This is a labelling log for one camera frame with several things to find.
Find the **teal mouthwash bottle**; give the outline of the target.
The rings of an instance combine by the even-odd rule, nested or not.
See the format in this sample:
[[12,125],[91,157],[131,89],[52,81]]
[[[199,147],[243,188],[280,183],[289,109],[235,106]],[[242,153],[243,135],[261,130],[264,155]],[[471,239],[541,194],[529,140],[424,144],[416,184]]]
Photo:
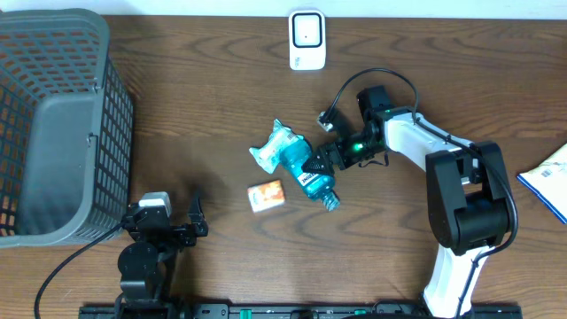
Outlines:
[[335,179],[331,175],[306,172],[302,165],[311,155],[310,145],[304,139],[298,139],[280,153],[280,164],[293,176],[309,199],[321,200],[328,211],[333,211],[340,206],[340,200],[333,190]]

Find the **light green tissue pack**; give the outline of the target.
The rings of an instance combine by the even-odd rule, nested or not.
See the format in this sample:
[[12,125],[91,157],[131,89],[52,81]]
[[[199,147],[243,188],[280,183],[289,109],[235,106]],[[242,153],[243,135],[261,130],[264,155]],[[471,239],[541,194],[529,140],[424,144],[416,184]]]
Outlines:
[[296,135],[291,128],[284,126],[280,120],[274,119],[274,127],[266,144],[260,148],[251,147],[249,153],[264,171],[273,174],[281,162],[281,153],[292,144],[304,139],[302,135]]

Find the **cream snack bag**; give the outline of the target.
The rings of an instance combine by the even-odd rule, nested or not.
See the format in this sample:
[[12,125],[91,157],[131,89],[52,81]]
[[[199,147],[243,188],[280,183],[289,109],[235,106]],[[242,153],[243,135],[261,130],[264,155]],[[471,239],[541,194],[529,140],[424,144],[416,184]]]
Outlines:
[[566,145],[517,180],[562,223],[566,223]]

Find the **grey plastic basket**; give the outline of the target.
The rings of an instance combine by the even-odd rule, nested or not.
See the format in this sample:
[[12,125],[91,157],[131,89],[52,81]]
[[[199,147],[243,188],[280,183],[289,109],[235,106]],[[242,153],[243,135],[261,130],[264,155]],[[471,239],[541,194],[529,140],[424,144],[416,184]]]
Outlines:
[[134,105],[85,9],[1,16],[1,245],[76,245],[126,213]]

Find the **white barcode scanner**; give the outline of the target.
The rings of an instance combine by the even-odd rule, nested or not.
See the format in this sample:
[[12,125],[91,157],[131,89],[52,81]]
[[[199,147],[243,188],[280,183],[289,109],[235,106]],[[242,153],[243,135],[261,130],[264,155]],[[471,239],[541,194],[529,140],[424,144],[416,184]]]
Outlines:
[[298,10],[288,18],[289,66],[294,71],[323,69],[326,63],[326,21],[318,10]]

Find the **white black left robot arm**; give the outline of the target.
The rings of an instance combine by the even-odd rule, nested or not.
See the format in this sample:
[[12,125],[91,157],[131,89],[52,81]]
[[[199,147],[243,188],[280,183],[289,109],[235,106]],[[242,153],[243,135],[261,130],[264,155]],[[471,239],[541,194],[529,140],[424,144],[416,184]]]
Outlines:
[[171,224],[171,202],[164,191],[149,192],[128,207],[124,230],[134,240],[118,259],[121,294],[116,318],[191,318],[190,306],[170,294],[178,253],[208,235],[200,196],[190,203],[190,221]]

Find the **black mounting rail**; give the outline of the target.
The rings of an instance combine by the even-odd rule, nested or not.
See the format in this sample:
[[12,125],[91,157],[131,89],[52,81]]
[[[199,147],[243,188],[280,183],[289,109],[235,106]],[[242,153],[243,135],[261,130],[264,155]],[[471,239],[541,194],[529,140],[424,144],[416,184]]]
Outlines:
[[[120,306],[85,306],[79,309],[79,319],[104,318],[168,318],[166,310],[142,310]],[[230,306],[227,304],[195,304],[173,315],[186,319],[340,319],[340,318],[430,318],[423,305],[414,302],[383,300],[373,306]]]

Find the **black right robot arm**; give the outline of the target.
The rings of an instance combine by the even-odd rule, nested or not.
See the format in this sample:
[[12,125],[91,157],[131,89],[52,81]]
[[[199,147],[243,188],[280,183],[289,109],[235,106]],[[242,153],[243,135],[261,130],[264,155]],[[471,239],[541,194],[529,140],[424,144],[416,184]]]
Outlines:
[[426,175],[427,214],[439,243],[435,266],[422,298],[427,315],[459,318],[472,311],[471,296],[489,256],[517,234],[517,208],[501,148],[474,143],[429,123],[415,106],[394,105],[384,87],[357,96],[364,127],[355,133],[331,105],[317,121],[337,134],[304,164],[309,173],[372,162],[379,153],[398,153]]

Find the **orange small box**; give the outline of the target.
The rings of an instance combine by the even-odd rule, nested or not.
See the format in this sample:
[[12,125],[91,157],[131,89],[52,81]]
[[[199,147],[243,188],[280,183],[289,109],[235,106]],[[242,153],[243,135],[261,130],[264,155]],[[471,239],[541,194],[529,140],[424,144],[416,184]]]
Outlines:
[[255,214],[285,203],[284,188],[280,180],[253,185],[247,189],[247,196]]

